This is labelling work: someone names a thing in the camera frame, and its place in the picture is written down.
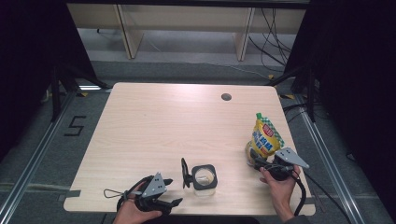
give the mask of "person's arm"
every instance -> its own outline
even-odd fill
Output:
[[[140,184],[134,190],[139,190],[143,184]],[[134,194],[130,194],[128,200],[122,203],[113,224],[141,224],[147,220],[160,217],[162,214],[161,211],[140,211],[134,204]]]
[[[300,168],[294,165],[294,171],[295,173],[293,172],[293,175],[295,177],[298,177],[298,175],[300,174]],[[260,172],[263,176],[260,178],[260,181],[268,184],[268,186],[270,187],[272,204],[280,220],[288,224],[294,223],[293,221],[299,221],[303,219],[308,221],[306,217],[295,218],[290,208],[290,198],[296,184],[295,180],[291,177],[288,177],[286,180],[277,181],[271,176],[271,174],[267,170],[264,170],[263,167],[260,168]]]

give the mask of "snack bag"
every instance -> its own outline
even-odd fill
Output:
[[[254,163],[254,159],[250,156],[251,150],[254,150],[256,154],[267,159],[285,145],[285,142],[276,131],[271,120],[266,117],[263,118],[261,113],[257,113],[256,117],[256,125],[253,129],[251,141],[249,141],[245,147],[247,164],[249,165]]]

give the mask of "metal frame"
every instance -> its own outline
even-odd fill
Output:
[[[3,202],[0,209],[0,223],[2,224],[8,223],[12,215],[14,214],[25,190],[28,187],[29,182],[35,175],[35,171],[37,170],[40,162],[43,160],[54,135],[56,134],[60,124],[62,123],[67,108],[73,102],[75,97],[76,97],[75,91],[70,91],[69,93],[67,93],[64,102],[62,104],[62,110],[59,116],[57,117],[56,120],[52,121],[49,124],[46,133],[44,134],[37,148],[35,149],[35,153],[27,163],[20,178],[13,186],[6,200]]]
[[[300,94],[296,94],[296,101],[297,104],[304,103],[304,99]],[[340,197],[341,203],[346,209],[346,213],[349,216],[350,221],[352,223],[365,223],[361,215],[361,211],[356,204],[352,193],[350,192],[346,182],[344,181],[344,178],[341,176],[340,171],[338,170],[334,160],[332,159],[332,155],[329,152],[329,149],[327,149],[326,144],[324,143],[323,138],[320,135],[317,125],[315,124],[315,122],[311,122],[308,114],[305,113],[304,109],[301,107],[300,112],[302,113],[306,128],[308,129],[309,133],[312,136],[312,139],[315,142],[318,153],[323,160],[324,166],[329,173],[330,179],[332,180],[335,190]]]

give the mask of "black wall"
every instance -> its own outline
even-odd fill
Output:
[[[347,1],[340,16],[321,101],[396,221],[396,6]]]
[[[67,6],[59,0],[2,1],[0,44],[1,160],[40,105],[54,66],[72,64],[86,77],[96,75]]]

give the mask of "wooden table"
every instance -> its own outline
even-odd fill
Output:
[[[230,101],[221,98],[232,96]],[[67,198],[70,212],[116,212],[118,197],[104,189],[125,191],[141,178],[161,172],[174,182],[160,198],[183,198],[172,214],[265,216],[276,212],[260,172],[247,166],[245,145],[256,113],[268,117],[295,148],[273,87],[118,83],[114,86],[71,187],[79,197]],[[219,183],[212,196],[198,197],[182,188],[181,158],[193,166],[213,164]],[[304,173],[301,179],[306,185]],[[306,185],[307,198],[311,197]],[[300,202],[295,188],[291,208]],[[306,204],[300,214],[315,213]]]

